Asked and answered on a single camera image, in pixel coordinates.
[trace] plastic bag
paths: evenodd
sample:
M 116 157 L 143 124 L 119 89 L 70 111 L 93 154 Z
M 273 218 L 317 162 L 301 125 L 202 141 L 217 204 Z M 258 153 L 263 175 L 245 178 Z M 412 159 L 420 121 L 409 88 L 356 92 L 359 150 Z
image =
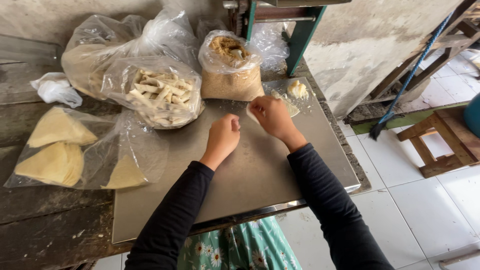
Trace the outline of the plastic bag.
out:
M 139 70 L 153 72 L 155 74 L 175 74 L 179 79 L 190 82 L 191 90 L 185 90 L 189 98 L 185 104 L 173 104 L 153 98 L 150 92 L 147 98 L 136 98 L 128 95 L 135 89 Z M 201 107 L 200 86 L 202 78 L 188 65 L 176 61 L 168 56 L 149 56 L 125 58 L 116 60 L 105 73 L 105 82 L 102 94 L 117 101 L 119 104 L 138 111 L 143 120 L 157 129 L 180 128 L 195 120 Z
M 137 186 L 157 182 L 167 158 L 168 142 L 137 122 L 133 111 L 107 120 L 53 107 L 37 123 L 4 187 Z
M 249 53 L 243 60 L 216 53 L 210 47 L 216 37 L 228 37 L 238 42 L 229 50 L 241 49 Z M 260 52 L 233 32 L 214 30 L 205 38 L 200 47 L 198 60 L 202 70 L 202 98 L 223 98 L 238 101 L 252 101 L 264 95 L 259 65 L 262 63 Z
M 103 75 L 116 59 L 168 55 L 199 72 L 199 45 L 185 11 L 170 6 L 148 22 L 136 15 L 121 22 L 93 15 L 75 29 L 61 64 L 73 87 L 106 99 L 100 93 Z
M 262 70 L 279 71 L 283 69 L 285 59 L 290 55 L 290 48 L 282 39 L 283 23 L 258 23 L 252 28 L 251 44 L 261 52 L 264 62 Z
M 205 40 L 205 37 L 213 30 L 228 31 L 227 26 L 220 19 L 212 17 L 201 17 L 197 25 L 197 37 L 200 42 Z
M 38 80 L 30 81 L 30 84 L 46 103 L 58 101 L 69 105 L 72 109 L 82 104 L 82 97 L 70 85 L 65 73 L 50 72 Z

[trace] person's left hand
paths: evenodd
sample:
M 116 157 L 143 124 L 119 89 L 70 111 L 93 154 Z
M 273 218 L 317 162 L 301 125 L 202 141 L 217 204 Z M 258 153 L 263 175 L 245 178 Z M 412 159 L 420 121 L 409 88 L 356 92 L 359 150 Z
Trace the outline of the person's left hand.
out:
M 213 122 L 208 135 L 207 150 L 199 161 L 215 171 L 237 147 L 240 141 L 239 129 L 239 117 L 231 113 Z

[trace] black sleeve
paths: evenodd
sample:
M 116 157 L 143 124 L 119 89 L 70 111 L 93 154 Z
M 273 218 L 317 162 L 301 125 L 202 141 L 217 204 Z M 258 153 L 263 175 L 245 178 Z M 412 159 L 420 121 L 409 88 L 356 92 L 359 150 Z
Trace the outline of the black sleeve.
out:
M 177 258 L 200 211 L 214 171 L 198 161 L 165 195 L 133 244 L 125 270 L 177 269 Z
M 311 144 L 288 155 L 338 270 L 393 270 L 342 184 Z

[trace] metal tabletop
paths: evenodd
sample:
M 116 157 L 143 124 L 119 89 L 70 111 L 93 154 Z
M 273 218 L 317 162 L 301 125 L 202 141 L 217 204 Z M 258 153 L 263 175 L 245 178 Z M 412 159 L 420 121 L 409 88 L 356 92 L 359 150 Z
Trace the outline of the metal tabletop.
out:
M 304 101 L 292 100 L 300 109 L 293 122 L 345 189 L 350 192 L 359 188 L 360 183 L 307 79 L 266 82 L 265 93 L 268 95 L 274 89 L 283 94 L 295 80 L 307 86 L 310 96 Z M 223 99 L 205 102 L 204 112 L 192 123 L 180 129 L 158 130 L 160 137 L 170 142 L 168 163 L 158 183 L 116 191 L 113 243 L 138 236 L 189 163 L 202 157 L 211 123 L 226 113 L 240 116 L 240 142 L 215 172 L 195 225 L 211 223 L 210 228 L 214 228 L 232 219 L 246 221 L 305 206 L 287 161 L 287 147 L 246 115 L 248 103 Z

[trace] bag of breadcrumbs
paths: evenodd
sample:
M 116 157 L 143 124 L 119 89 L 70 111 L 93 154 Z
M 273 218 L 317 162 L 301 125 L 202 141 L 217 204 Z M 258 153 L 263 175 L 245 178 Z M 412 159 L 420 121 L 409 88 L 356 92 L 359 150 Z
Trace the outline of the bag of breadcrumbs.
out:
M 200 47 L 202 98 L 252 101 L 264 96 L 260 52 L 233 32 L 213 30 Z

